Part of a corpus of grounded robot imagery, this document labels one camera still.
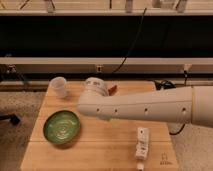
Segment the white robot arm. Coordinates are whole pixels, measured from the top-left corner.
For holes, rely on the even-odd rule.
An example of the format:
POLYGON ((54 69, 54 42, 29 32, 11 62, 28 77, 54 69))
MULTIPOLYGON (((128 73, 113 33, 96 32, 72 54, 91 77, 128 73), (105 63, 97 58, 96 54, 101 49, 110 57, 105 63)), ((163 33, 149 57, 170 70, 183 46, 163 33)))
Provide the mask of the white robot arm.
POLYGON ((213 86, 110 96, 104 80, 90 77, 85 81, 77 110, 107 120, 172 122, 213 128, 213 86))

